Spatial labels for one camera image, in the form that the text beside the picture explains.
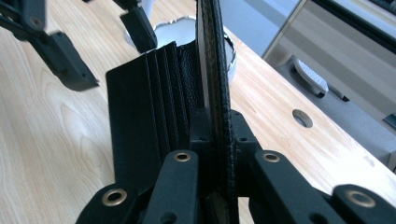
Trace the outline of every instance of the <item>black leather wallet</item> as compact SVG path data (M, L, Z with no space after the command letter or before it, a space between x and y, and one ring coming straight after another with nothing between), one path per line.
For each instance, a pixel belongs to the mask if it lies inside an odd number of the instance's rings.
M215 163L212 179L216 181L212 190L201 195L203 221L238 223L235 147L219 1L197 2L196 39L190 44L177 47L173 42L152 50L109 71L106 81L114 186L134 186L137 195L149 192L165 156L188 148L191 116L205 107ZM99 199L92 198L78 222L100 220L94 212L101 204Z

